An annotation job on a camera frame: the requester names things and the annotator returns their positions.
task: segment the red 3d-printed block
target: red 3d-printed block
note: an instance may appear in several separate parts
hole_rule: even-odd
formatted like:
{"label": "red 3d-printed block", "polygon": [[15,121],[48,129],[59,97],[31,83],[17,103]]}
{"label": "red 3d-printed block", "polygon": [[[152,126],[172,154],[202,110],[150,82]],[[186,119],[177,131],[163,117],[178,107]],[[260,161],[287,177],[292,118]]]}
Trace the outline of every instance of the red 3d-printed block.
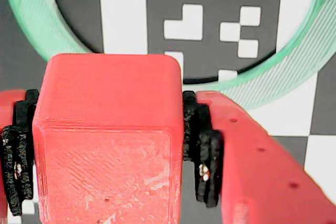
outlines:
{"label": "red 3d-printed block", "polygon": [[43,224],[177,224],[181,88],[169,56],[53,57],[33,121]]}
{"label": "red 3d-printed block", "polygon": [[218,92],[197,93],[225,137],[223,223],[335,224],[336,207],[302,167],[241,107]]}
{"label": "red 3d-printed block", "polygon": [[[26,91],[8,90],[0,92],[0,135],[3,128],[13,123],[13,109],[17,101],[24,100]],[[7,200],[0,166],[0,223],[7,224]]]}

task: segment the white square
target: white square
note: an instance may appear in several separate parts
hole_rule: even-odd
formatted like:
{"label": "white square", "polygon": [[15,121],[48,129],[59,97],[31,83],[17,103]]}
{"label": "white square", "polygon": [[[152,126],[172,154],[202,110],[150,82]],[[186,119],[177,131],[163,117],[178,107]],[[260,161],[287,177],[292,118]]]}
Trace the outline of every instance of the white square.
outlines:
{"label": "white square", "polygon": [[336,136],[311,135],[308,138],[304,169],[331,202],[336,204]]}
{"label": "white square", "polygon": [[238,57],[256,59],[258,57],[259,42],[254,39],[241,39],[238,45]]}
{"label": "white square", "polygon": [[235,79],[238,76],[238,72],[234,70],[220,69],[218,71],[218,81],[228,81]]}
{"label": "white square", "polygon": [[219,39],[225,42],[238,42],[240,40],[240,24],[222,22],[219,28]]}
{"label": "white square", "polygon": [[260,6],[242,6],[240,8],[240,24],[242,26],[259,26],[260,17]]}

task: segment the red gripper arm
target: red gripper arm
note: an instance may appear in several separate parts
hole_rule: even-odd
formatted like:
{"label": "red gripper arm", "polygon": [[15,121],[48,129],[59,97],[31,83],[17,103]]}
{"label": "red gripper arm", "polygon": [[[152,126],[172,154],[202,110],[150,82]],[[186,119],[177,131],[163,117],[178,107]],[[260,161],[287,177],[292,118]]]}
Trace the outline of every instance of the red gripper arm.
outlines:
{"label": "red gripper arm", "polygon": [[160,55],[51,59],[33,121],[43,224],[178,224],[180,73]]}
{"label": "red gripper arm", "polygon": [[224,224],[335,224],[336,207],[267,132],[218,92],[199,92],[225,139]]}
{"label": "red gripper arm", "polygon": [[[24,100],[25,95],[26,91],[24,90],[8,90],[0,92],[0,134],[4,127],[13,123],[14,104],[17,101]],[[7,224],[7,200],[1,171],[0,175],[0,224]]]}

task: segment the small hole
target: small hole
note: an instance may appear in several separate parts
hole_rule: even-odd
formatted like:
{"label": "small hole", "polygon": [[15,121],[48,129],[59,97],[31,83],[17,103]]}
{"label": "small hole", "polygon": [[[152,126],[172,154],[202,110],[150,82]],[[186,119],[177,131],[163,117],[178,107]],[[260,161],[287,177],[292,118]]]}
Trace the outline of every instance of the small hole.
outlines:
{"label": "small hole", "polygon": [[298,189],[299,188],[299,184],[295,183],[295,182],[291,182],[289,183],[289,187],[292,189]]}
{"label": "small hole", "polygon": [[265,151],[266,151],[266,149],[265,149],[265,148],[262,148],[262,147],[258,147],[257,150],[258,150],[259,152],[265,152]]}

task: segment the white scuff mark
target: white scuff mark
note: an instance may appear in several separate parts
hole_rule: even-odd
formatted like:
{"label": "white scuff mark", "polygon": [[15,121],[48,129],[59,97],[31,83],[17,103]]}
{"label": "white scuff mark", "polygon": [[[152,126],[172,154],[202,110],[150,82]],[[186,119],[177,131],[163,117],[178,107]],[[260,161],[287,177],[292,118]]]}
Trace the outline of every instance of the white scuff mark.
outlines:
{"label": "white scuff mark", "polygon": [[87,195],[84,197],[86,206],[85,206],[85,210],[87,211],[89,209],[89,203],[93,201],[93,196],[92,195]]}
{"label": "white scuff mark", "polygon": [[169,161],[164,160],[163,171],[160,172],[157,176],[145,179],[144,184],[149,185],[150,183],[156,182],[160,179],[163,179],[164,177],[169,177],[169,174],[170,174]]}
{"label": "white scuff mark", "polygon": [[161,189],[164,186],[169,186],[169,181],[158,183],[155,186],[151,186],[151,189],[152,190],[158,190],[158,189]]}
{"label": "white scuff mark", "polygon": [[128,202],[127,204],[121,206],[122,208],[133,207],[132,203]]}
{"label": "white scuff mark", "polygon": [[106,221],[104,221],[103,224],[111,224],[111,220],[113,220],[113,222],[116,222],[116,219],[115,219],[116,216],[117,216],[116,213],[112,214]]}

